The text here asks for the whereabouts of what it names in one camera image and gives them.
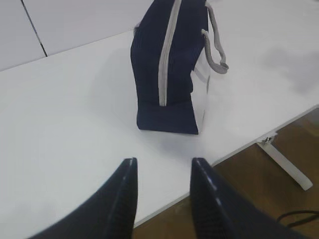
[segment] white wall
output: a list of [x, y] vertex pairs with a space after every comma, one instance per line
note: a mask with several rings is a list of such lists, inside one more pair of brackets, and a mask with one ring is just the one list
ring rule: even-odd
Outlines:
[[48, 55], [133, 28], [152, 0], [24, 0]]
[[42, 57], [20, 0], [0, 0], [0, 71]]

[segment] black cable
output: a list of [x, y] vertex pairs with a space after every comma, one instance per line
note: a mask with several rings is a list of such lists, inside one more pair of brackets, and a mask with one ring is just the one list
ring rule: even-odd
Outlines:
[[288, 213], [282, 214], [281, 216], [279, 216], [277, 218], [277, 222], [280, 222], [280, 220], [282, 218], [285, 218], [285, 217], [290, 216], [290, 215], [295, 215], [295, 214], [315, 214], [315, 215], [312, 215], [312, 216], [307, 217], [305, 219], [301, 219], [299, 221], [290, 223], [290, 224], [287, 225], [287, 227], [289, 227], [289, 228], [296, 227], [296, 226], [299, 226], [299, 225], [302, 225], [302, 224], [305, 224], [305, 223], [309, 223], [309, 222], [319, 218], [319, 211], [301, 210], [301, 211], [293, 211], [293, 212], [288, 212]]

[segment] white table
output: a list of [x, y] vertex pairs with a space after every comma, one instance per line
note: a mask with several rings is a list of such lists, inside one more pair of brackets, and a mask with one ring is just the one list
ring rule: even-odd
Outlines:
[[1, 72], [0, 238], [55, 223], [132, 156], [137, 226], [188, 194], [192, 157], [220, 162], [315, 107], [318, 5], [275, 2], [214, 3], [230, 71], [213, 76], [200, 136], [137, 129], [132, 32]]

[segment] white bag panel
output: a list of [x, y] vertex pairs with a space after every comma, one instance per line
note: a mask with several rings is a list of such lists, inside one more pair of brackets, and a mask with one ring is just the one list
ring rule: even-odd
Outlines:
[[191, 101], [193, 104], [198, 133], [200, 133], [207, 105], [207, 91], [210, 79], [210, 67], [206, 60], [205, 49], [202, 50], [194, 71], [190, 73], [190, 77], [193, 82]]

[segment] gray zipper trim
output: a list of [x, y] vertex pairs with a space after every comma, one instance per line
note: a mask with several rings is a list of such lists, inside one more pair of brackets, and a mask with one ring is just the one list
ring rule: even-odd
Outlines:
[[159, 74], [158, 74], [158, 84], [159, 84], [159, 105], [167, 105], [167, 73], [168, 73], [168, 57], [173, 41], [173, 36], [176, 28], [177, 17], [179, 8], [182, 0], [175, 0], [173, 7], [170, 12], [170, 17], [168, 20], [168, 25], [166, 29], [165, 39], [163, 48], [161, 50], [159, 58]]

